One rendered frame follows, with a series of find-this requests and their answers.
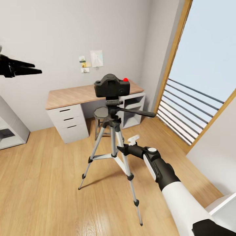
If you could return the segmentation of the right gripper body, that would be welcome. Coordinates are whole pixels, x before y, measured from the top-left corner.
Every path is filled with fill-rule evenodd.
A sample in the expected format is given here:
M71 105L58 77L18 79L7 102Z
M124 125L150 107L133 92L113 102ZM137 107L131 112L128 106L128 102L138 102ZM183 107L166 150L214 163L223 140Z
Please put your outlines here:
M125 156L127 156L128 154L132 154L132 155L136 156L136 150L137 150L139 147L141 147L141 146L138 146L138 145L137 145L137 142L136 142L136 144L133 145L133 146L130 146L130 145L124 146L124 147L123 147L123 154L124 154ZM136 157L137 157L137 156L136 156Z

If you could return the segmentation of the digital camera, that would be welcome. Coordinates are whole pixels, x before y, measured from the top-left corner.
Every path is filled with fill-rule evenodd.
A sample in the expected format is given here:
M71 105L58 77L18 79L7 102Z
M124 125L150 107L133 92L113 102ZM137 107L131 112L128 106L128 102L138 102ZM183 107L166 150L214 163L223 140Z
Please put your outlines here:
M127 78L120 80L114 74L107 74L101 81L96 81L94 84L96 97L129 95L130 82Z

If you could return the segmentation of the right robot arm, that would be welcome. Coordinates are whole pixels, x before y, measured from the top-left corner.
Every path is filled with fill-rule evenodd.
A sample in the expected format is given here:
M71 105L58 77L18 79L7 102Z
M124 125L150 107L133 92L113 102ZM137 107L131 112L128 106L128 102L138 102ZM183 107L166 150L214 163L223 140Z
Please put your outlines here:
M132 154L143 159L167 202L180 236L236 236L236 233L220 226L214 217L192 196L171 164L161 159L156 148L141 147L135 135L130 144L117 148L125 155Z

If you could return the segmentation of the camera tripod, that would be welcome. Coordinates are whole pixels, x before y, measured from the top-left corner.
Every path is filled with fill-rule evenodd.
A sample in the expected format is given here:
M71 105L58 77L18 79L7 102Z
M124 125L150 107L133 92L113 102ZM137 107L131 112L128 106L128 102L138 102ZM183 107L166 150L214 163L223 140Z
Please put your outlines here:
M131 113L136 113L138 115L143 115L143 116L147 116L147 117L156 117L156 114L151 113L151 112L146 112L146 111L141 111L141 110L131 110L131 109L125 109L125 108L120 108L119 105L122 105L123 101L119 101L119 97L115 96L115 97L106 97L106 107L108 108L108 117L104 118L104 122L100 131L100 134L98 136L98 139L96 141L95 147L92 151L91 156L89 157L88 160L88 166L87 169L85 171L85 173L82 175L82 182L81 185L83 183L84 178L86 177L86 173L89 169L89 166L91 164L91 162L93 160L98 160L98 159L108 159L108 158L113 158L117 164L121 167L121 169L124 171L124 173L127 175L127 178L129 180L130 186L131 186L131 190L132 190L132 194L133 194L133 198L134 198L134 204L136 206L137 209L137 213L138 213L138 217L140 220L140 224L143 225L142 221L141 221L141 217L140 217L140 213L138 210L138 205L139 205L139 200L136 199L135 196L135 192L134 192L134 188L133 188L133 184L132 184L132 180L134 178L134 175L130 172L129 166L128 166L128 161L127 161L127 156L125 156L122 152L122 157L123 157L123 162L119 159L119 157L117 156L119 149L116 147L116 136L115 133L117 135L117 139L118 139L118 145L120 147L124 147L124 138L122 135L122 131L121 131L121 127L120 124L122 123L121 118L119 118L117 114L118 111L125 111L125 112L131 112ZM104 134L104 131L107 127L107 125L110 125L111 127L111 143L112 143L112 153L110 154L104 154L104 155L95 155L95 152L99 146L99 143L101 141L101 138ZM78 190L80 190L81 188L78 188Z

